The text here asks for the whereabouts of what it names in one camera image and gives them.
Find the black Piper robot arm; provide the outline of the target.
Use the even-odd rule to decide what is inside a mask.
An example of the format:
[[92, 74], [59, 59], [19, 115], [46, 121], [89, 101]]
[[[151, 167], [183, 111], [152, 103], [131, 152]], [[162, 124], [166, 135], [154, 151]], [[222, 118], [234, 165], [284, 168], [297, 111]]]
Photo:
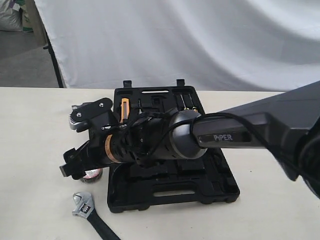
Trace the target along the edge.
[[133, 87], [114, 98], [74, 105], [72, 130], [91, 136], [63, 155], [64, 177], [117, 164], [148, 168], [168, 160], [194, 160], [209, 149], [268, 150], [295, 181], [320, 194], [320, 84], [311, 84], [226, 110], [204, 113], [192, 86]]

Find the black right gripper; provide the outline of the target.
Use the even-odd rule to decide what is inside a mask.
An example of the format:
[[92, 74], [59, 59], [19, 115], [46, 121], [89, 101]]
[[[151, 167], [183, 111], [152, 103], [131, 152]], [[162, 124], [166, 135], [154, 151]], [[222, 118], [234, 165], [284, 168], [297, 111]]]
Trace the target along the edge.
[[117, 164], [106, 151], [106, 140], [113, 130], [88, 131], [88, 141], [77, 149], [71, 148], [63, 154], [66, 164], [59, 167], [64, 177], [80, 180], [84, 172]]

